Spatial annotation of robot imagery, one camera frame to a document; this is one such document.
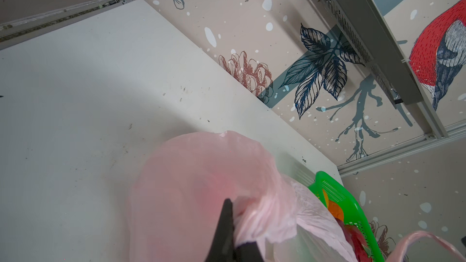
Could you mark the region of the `orange tangerine fruit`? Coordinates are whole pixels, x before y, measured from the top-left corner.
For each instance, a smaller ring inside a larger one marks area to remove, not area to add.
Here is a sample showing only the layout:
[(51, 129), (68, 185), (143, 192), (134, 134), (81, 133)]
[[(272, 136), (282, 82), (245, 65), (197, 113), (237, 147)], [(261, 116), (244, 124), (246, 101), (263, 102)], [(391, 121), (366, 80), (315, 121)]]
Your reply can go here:
[(343, 209), (337, 203), (329, 199), (328, 194), (326, 193), (325, 190), (322, 190), (322, 192), (323, 192), (326, 208), (330, 211), (330, 213), (335, 219), (343, 222), (344, 221)]

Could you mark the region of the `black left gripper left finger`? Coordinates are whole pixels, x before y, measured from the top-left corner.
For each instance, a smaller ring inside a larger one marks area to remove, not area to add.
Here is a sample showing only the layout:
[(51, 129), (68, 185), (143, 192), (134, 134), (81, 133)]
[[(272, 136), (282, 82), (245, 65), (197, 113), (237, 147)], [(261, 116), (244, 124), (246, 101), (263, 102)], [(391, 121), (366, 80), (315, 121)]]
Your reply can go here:
[(234, 251), (233, 203), (226, 199), (205, 262), (234, 262)]

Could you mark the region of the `red dragon fruit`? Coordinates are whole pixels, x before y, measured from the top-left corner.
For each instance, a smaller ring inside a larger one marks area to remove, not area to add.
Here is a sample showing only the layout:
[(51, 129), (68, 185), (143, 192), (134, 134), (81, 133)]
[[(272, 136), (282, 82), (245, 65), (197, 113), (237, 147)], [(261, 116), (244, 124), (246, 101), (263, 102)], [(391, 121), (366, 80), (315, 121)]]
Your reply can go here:
[(343, 230), (346, 241), (351, 245), (358, 262), (372, 262), (370, 257), (370, 248), (368, 247), (364, 236), (360, 230), (351, 224), (344, 224), (343, 221), (336, 218), (337, 223)]

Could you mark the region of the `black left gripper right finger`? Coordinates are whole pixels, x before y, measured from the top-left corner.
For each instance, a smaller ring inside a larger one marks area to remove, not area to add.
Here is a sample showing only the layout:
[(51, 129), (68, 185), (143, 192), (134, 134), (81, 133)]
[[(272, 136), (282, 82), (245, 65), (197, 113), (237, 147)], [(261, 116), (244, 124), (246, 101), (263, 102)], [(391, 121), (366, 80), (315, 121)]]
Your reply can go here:
[(256, 242), (245, 243), (234, 251), (236, 262), (264, 262), (260, 249)]

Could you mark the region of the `pink plastic bag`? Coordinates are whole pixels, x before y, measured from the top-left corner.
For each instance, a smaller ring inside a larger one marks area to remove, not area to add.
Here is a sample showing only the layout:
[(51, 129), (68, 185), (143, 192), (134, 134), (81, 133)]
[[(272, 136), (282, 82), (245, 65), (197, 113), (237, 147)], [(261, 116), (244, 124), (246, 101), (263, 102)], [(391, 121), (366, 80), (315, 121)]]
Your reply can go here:
[(272, 244), (281, 261), (297, 258), (297, 240), (315, 238), (326, 262), (356, 255), (330, 211), (306, 186), (282, 175), (273, 156), (237, 132), (197, 132), (162, 144), (129, 196), (133, 262), (203, 262), (225, 200), (233, 204), (233, 245)]

